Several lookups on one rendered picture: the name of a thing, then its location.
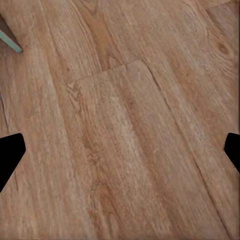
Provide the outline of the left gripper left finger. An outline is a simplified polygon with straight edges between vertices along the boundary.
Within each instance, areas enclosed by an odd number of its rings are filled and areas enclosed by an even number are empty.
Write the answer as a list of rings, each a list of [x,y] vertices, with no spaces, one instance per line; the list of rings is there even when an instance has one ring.
[[[26,152],[21,133],[0,138],[0,193]]]

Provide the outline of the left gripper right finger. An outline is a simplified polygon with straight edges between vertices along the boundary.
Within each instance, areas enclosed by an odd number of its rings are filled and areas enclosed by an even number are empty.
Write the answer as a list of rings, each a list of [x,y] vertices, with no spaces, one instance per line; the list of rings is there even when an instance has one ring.
[[[224,151],[240,173],[240,135],[228,133],[225,141]]]

